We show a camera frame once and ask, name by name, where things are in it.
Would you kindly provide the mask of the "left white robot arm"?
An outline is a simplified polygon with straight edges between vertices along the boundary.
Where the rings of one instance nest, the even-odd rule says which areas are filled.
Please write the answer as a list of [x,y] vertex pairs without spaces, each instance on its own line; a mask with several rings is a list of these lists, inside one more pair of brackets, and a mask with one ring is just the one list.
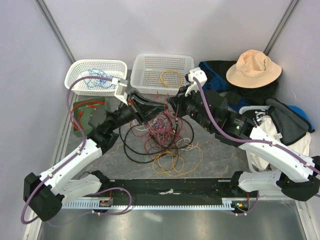
[[52,219],[67,202],[67,193],[63,192],[68,181],[86,165],[96,160],[113,147],[119,135],[115,129],[137,120],[146,123],[164,110],[164,104],[147,99],[137,91],[131,92],[125,103],[117,110],[109,111],[97,107],[91,111],[88,124],[92,130],[83,136],[82,143],[67,157],[39,175],[33,172],[24,178],[23,200],[25,205],[21,213],[21,223],[30,224],[25,220],[27,208],[36,214],[36,219],[46,222]]

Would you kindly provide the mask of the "red ethernet cable large loop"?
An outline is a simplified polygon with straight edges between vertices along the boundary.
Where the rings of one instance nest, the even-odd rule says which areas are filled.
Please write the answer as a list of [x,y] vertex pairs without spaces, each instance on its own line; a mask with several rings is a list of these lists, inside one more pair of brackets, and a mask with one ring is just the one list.
[[[94,107],[96,107],[96,106],[98,106],[98,105],[103,106],[103,105],[105,105],[105,102],[104,102],[104,101],[101,101],[101,100],[100,100],[100,101],[99,101],[99,100],[86,100],[86,101],[81,101],[81,102],[79,102],[79,103],[76,103],[76,104],[73,106],[73,108],[72,108],[72,110],[71,110],[71,113],[72,113],[72,115],[74,115],[74,111],[75,111],[76,109],[78,109],[79,107],[85,106],[86,108],[94,108]],[[83,130],[84,127],[83,127],[82,124],[81,124],[82,115],[83,115],[83,113],[81,113],[79,117],[73,116],[73,118],[78,122],[79,126],[80,126],[81,129]]]

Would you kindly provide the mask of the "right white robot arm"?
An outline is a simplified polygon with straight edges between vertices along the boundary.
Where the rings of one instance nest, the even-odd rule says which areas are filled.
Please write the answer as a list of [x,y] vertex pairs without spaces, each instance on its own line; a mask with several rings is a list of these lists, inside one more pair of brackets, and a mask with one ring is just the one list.
[[273,139],[251,119],[228,110],[227,100],[214,90],[192,91],[186,95],[182,87],[167,102],[178,117],[188,115],[222,143],[238,147],[267,161],[272,171],[236,171],[229,184],[235,197],[245,192],[281,192],[285,196],[306,202],[320,190],[318,157],[297,153]]

